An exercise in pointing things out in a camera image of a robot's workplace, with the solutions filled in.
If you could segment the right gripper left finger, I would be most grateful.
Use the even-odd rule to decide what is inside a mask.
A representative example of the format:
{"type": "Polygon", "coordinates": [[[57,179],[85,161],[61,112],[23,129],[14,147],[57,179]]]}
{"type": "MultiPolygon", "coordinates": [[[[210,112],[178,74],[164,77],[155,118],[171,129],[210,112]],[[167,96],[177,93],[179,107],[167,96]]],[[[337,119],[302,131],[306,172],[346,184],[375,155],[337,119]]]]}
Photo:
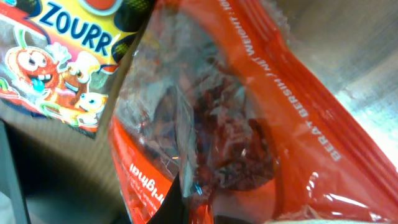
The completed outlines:
{"type": "Polygon", "coordinates": [[[176,175],[162,205],[149,220],[149,224],[188,224],[187,210],[181,193],[180,177],[176,175]]]}

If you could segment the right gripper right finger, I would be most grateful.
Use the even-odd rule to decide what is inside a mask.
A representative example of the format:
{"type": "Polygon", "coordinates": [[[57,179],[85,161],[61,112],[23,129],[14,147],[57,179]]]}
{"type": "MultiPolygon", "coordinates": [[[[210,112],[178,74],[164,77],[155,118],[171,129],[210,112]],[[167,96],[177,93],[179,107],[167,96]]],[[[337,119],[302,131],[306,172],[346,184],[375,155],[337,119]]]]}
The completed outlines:
{"type": "Polygon", "coordinates": [[[251,224],[246,220],[223,215],[214,216],[214,224],[251,224]]]}

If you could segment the red Hacks candy bag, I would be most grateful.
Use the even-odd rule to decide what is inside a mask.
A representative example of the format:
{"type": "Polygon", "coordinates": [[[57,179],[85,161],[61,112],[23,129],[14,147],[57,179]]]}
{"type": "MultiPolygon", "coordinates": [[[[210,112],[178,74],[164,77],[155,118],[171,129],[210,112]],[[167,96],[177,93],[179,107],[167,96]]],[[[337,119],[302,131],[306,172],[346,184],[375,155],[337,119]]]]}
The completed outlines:
{"type": "Polygon", "coordinates": [[[189,223],[396,223],[397,169],[265,1],[157,1],[109,126],[133,223],[177,174],[189,223]]]}

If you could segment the black Haribo candy bag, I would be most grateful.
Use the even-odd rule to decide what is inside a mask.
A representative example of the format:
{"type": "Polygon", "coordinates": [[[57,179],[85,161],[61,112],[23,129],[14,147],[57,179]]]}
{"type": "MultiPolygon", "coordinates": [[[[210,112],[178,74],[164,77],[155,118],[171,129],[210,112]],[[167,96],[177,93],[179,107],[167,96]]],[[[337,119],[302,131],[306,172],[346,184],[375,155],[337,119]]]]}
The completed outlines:
{"type": "Polygon", "coordinates": [[[1,100],[95,137],[150,0],[2,0],[1,100]]]}

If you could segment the dark green gift box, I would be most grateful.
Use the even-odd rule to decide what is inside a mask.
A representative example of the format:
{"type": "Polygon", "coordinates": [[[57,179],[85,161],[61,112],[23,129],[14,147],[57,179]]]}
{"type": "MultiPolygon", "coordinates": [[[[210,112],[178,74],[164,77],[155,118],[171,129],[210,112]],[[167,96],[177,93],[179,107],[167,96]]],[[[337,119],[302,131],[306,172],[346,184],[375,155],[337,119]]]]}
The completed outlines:
{"type": "Polygon", "coordinates": [[[1,223],[31,224],[6,125],[1,121],[1,223]]]}

